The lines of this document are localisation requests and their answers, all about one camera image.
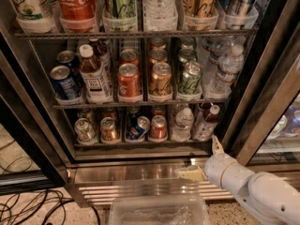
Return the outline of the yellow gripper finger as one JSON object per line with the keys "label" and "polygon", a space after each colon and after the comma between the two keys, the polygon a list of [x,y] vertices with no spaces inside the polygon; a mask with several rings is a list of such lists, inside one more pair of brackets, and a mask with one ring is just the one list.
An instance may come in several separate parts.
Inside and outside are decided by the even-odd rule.
{"label": "yellow gripper finger", "polygon": [[198,165],[191,165],[185,168],[176,169],[175,174],[179,178],[196,182],[203,182],[206,180],[203,169]]}
{"label": "yellow gripper finger", "polygon": [[224,149],[222,144],[219,142],[218,137],[216,135],[212,136],[212,152],[214,155],[223,154]]}

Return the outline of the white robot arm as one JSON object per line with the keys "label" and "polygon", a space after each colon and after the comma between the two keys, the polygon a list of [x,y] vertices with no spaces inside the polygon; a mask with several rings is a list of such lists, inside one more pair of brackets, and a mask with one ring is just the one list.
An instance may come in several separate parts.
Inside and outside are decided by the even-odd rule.
{"label": "white robot arm", "polygon": [[207,180],[230,192],[262,225],[300,225],[300,192],[270,172],[254,172],[226,154],[218,137],[212,136],[213,155],[202,169],[180,168],[175,174],[192,181]]}

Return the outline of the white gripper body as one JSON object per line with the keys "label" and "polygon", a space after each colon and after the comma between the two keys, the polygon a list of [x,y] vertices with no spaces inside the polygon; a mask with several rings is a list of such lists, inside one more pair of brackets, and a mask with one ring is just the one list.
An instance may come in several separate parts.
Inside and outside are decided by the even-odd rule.
{"label": "white gripper body", "polygon": [[236,159],[225,153],[211,156],[204,165],[204,173],[210,183],[238,194],[244,188],[253,171],[242,166]]}

